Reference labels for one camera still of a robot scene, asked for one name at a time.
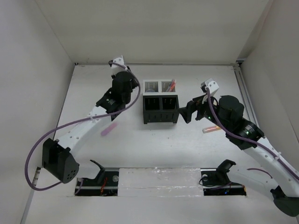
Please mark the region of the clear jar of paperclips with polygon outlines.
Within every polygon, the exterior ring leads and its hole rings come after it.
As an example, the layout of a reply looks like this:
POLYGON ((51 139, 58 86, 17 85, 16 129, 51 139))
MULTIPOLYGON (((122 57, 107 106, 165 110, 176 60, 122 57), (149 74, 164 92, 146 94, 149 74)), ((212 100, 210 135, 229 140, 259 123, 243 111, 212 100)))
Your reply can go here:
POLYGON ((155 89, 152 89, 152 88, 148 88, 148 89, 146 90, 146 92, 156 92, 156 90, 155 90, 155 89))

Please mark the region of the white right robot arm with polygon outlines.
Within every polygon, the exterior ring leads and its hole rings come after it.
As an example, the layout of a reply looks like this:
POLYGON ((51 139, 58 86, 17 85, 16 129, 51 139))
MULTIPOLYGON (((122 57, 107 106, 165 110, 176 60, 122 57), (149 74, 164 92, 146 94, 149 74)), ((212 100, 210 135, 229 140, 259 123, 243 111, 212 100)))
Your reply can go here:
POLYGON ((223 161, 214 172, 218 186, 236 182, 264 194, 275 206, 288 216, 299 214, 299 173, 278 151, 275 150, 262 130, 243 117, 244 106, 233 96, 226 95, 216 100, 206 95, 193 98, 179 113, 186 123, 190 123, 192 114, 196 120, 206 118, 226 133, 226 138, 240 150, 256 160, 271 177, 262 178, 252 175, 248 169, 241 169, 234 161, 223 161))

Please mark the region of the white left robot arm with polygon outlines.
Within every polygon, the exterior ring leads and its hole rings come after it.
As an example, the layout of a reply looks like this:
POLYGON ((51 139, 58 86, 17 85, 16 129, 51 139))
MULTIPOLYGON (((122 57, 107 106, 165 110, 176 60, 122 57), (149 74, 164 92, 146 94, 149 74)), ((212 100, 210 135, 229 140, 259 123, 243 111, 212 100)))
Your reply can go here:
POLYGON ((61 183, 69 183, 79 172, 75 156, 98 130, 106 129, 116 117, 133 104, 131 93, 139 88, 137 78, 129 71, 113 75, 112 87, 96 102, 87 120, 80 121, 68 133, 43 143, 42 165, 61 183))

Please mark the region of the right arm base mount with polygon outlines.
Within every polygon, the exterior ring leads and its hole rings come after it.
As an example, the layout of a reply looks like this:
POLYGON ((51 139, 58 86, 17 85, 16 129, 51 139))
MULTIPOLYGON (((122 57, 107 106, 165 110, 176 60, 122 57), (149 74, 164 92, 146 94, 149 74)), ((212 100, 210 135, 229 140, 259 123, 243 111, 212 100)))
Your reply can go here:
POLYGON ((231 182, 227 173, 236 165, 234 161, 225 160, 216 168, 201 168, 199 185, 203 187, 204 196, 246 196, 243 185, 231 182))

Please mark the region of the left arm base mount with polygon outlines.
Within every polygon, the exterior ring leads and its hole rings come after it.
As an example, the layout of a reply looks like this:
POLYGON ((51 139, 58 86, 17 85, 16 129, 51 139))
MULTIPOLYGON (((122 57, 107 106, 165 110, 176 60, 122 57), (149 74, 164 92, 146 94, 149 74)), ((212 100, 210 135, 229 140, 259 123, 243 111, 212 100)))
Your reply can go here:
POLYGON ((99 171, 93 178, 82 177, 77 179, 75 196, 118 196, 119 168, 105 168, 94 160, 99 171))

